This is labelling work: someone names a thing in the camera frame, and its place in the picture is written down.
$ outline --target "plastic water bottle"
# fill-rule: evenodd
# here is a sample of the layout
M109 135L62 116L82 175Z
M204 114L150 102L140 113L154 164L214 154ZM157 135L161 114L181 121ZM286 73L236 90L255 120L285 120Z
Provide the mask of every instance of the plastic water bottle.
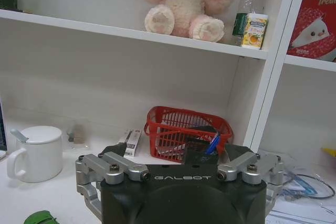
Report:
M236 21L232 32L232 45L241 46L244 36L244 29L246 26L247 14L263 14L263 12L263 0L240 0Z

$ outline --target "teddy bear paw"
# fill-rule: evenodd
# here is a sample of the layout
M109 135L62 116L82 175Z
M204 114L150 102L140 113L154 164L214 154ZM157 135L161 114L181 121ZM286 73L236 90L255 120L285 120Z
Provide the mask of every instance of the teddy bear paw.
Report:
M217 42L224 36L224 23L206 15L197 17L190 27L190 38Z
M158 5L150 9L145 18L146 30L152 33L169 35L174 29L174 24L174 14L165 5Z

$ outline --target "silver metal part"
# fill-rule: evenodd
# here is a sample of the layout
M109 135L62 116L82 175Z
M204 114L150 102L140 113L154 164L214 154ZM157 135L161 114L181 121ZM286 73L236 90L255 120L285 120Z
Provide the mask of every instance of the silver metal part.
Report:
M218 172L226 175L224 181L234 181L237 178L237 174L241 172L248 164L257 161L257 156L253 152L246 152L242 156L237 157L226 164L220 164L218 166Z
M147 166L129 161L114 152L105 153L101 159L110 164L117 163L133 181L144 181L144 175L149 173Z
M107 152L99 157L93 154L80 156L76 160L77 192L84 195L86 206L101 218L101 202L98 199L97 189L105 179L107 184L116 185L124 180L124 173L134 181L146 181L149 178L147 166L136 164L114 153Z
M237 178L238 173L242 173L244 182L251 185L258 185L265 175L269 174L269 183L266 191L266 209L265 214L274 207L277 196L283 185L284 163L279 156L267 155L260 157L251 152L232 160L229 163L218 166L218 173L224 174L225 180L232 181Z
M277 164L277 156L267 155L254 164L257 167L256 170L248 170L248 168L245 167L242 170L242 179L248 184L258 185L261 183L262 177L264 177L271 169L275 168Z
M101 202L96 188L91 184L77 185L77 192L84 195L85 205L101 220Z

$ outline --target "cable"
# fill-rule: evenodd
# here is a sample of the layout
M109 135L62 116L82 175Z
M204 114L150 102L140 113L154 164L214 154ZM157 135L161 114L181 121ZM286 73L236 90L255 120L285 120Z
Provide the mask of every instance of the cable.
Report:
M319 178L315 178L315 177L313 177L313 176L306 175L306 174L297 174L296 176L299 176L299 177L307 177L307 178L315 179L315 180L317 180L318 182L321 182L321 183L324 184L325 186L329 187L329 189L332 191L332 194L331 194L331 195L328 195L328 196L323 196L323 197L306 196L306 197L311 198L311 199L329 199L329 198L335 196L335 190L334 190L334 188L332 188L329 184L327 184L327 183L324 182L323 180L320 180Z
M316 177L313 177L313 176L310 176L310 175L306 175L306 174L295 174L295 176L315 179L315 180L317 180L318 182L321 182L322 184L324 184L325 186L327 186L327 187L332 191L332 194L331 194L331 195L323 196L323 197L310 196L310 195L304 195L304 196L301 195L301 197L307 197L307 198L310 198L310 199L329 199L329 198L335 196L335 190L334 190L334 188L332 188L329 184L327 184L326 182L320 180L319 178L316 178ZM294 180L294 177L292 177L290 180L286 181L286 182L284 183L284 185L287 184L287 183L292 182L293 180Z

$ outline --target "spoon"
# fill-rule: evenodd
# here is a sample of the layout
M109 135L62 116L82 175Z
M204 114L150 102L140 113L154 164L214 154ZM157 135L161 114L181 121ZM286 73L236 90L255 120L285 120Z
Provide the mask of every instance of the spoon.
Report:
M21 142L26 143L29 138L25 137L22 135L20 131L17 129L11 129L10 130L11 134L15 136L17 139L19 139Z

